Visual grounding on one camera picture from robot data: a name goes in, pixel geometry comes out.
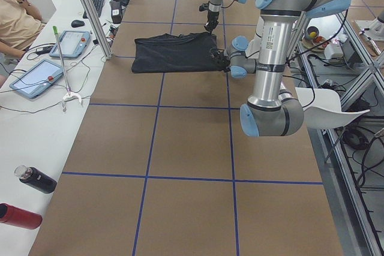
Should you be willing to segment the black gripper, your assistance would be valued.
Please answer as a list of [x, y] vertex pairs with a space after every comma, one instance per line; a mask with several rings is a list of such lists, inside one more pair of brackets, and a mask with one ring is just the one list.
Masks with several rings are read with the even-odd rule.
[[223, 49], [212, 48], [209, 50], [213, 64], [217, 71], [229, 72], [230, 71], [230, 60], [224, 54]]
[[218, 25], [219, 15], [220, 15], [219, 11], [208, 10], [207, 23], [204, 24], [204, 28], [207, 32], [212, 33], [216, 29]]

